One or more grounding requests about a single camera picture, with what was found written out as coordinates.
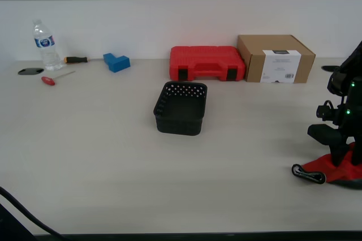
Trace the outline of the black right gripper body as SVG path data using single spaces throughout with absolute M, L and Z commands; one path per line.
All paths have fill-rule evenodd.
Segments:
M 322 145 L 337 149 L 344 148 L 349 137 L 361 137 L 361 130 L 332 128 L 327 124 L 313 124 L 308 127 L 307 134 Z

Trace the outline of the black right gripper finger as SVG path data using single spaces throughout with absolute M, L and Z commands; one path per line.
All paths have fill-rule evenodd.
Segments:
M 351 157 L 351 163 L 353 165 L 359 165 L 362 162 L 362 144 L 361 141 L 355 141 L 352 157 Z
M 341 143 L 337 145 L 330 145 L 329 148 L 330 148 L 332 164 L 335 167 L 338 167 L 342 163 L 350 147 L 346 143 Z

